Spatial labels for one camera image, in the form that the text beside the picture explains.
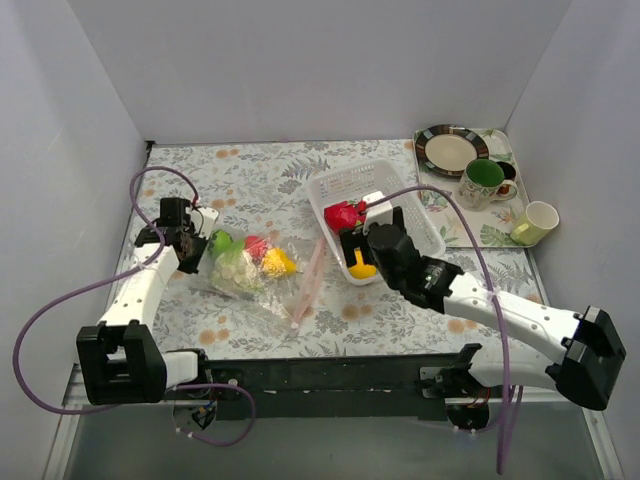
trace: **perforated basket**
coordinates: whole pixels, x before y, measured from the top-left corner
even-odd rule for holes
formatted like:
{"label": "perforated basket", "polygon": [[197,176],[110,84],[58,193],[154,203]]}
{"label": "perforated basket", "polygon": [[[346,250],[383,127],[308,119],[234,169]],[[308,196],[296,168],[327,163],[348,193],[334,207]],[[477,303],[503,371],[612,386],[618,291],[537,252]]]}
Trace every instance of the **perforated basket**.
{"label": "perforated basket", "polygon": [[[324,209],[345,200],[362,200],[364,195],[381,191],[388,195],[404,188],[400,174],[387,160],[367,160],[315,175],[306,185],[307,195],[327,242],[338,259],[345,278],[354,285],[366,285],[381,280],[380,275],[358,280],[347,269],[340,240],[324,220]],[[427,217],[418,194],[411,192],[391,200],[394,207],[402,207],[407,233],[422,255],[440,257],[445,244]]]}

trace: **cup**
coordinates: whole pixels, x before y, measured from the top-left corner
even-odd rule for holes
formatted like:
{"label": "cup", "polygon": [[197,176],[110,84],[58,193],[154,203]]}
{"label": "cup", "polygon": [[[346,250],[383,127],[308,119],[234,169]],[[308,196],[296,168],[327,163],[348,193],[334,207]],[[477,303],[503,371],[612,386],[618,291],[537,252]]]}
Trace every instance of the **cup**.
{"label": "cup", "polygon": [[[504,173],[504,178],[507,180],[511,180],[512,182],[516,181],[516,167],[507,162],[496,162],[498,166],[502,169],[502,173]],[[498,193],[501,195],[506,195],[509,193],[511,189],[510,185],[503,185],[498,189]]]}
{"label": "cup", "polygon": [[[498,191],[509,187],[506,194]],[[500,165],[493,160],[480,158],[467,165],[458,188],[456,200],[467,210],[484,210],[494,201],[511,200],[518,194],[518,187],[512,180],[504,178]]]}
{"label": "cup", "polygon": [[532,247],[560,223],[555,208],[545,202],[531,202],[520,215],[511,238],[521,245]]}

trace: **yellow mug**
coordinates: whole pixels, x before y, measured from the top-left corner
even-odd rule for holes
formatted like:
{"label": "yellow mug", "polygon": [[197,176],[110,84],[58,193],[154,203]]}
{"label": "yellow mug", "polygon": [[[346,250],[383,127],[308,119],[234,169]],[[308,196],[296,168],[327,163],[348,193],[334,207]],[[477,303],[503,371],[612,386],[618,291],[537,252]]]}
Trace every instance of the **yellow mug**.
{"label": "yellow mug", "polygon": [[521,245],[532,247],[560,223],[555,208],[545,202],[531,202],[516,221],[511,238]]}

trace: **yellow toy vegetable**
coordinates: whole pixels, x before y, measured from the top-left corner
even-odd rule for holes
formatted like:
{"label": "yellow toy vegetable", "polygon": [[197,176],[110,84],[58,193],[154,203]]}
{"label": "yellow toy vegetable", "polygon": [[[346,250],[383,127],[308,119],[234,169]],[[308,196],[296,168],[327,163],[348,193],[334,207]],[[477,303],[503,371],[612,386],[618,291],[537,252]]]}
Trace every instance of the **yellow toy vegetable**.
{"label": "yellow toy vegetable", "polygon": [[353,267],[349,268],[349,273],[353,278],[364,280],[365,278],[373,277],[377,273],[376,267],[364,263],[360,250],[356,250],[356,262]]}
{"label": "yellow toy vegetable", "polygon": [[271,248],[262,259],[262,271],[270,277],[291,275],[296,273],[296,264],[287,257],[281,248]]}

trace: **gray floor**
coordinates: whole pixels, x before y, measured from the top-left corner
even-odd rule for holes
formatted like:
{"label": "gray floor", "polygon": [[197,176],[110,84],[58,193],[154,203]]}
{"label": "gray floor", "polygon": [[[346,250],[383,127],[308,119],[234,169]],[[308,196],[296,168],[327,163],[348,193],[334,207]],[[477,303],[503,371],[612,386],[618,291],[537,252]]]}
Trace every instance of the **gray floor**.
{"label": "gray floor", "polygon": [[176,435],[171,407],[133,406],[82,418],[65,479],[602,478],[574,405],[523,405],[503,477],[495,451],[495,432],[470,439],[398,418],[258,420],[242,443],[216,448]]}

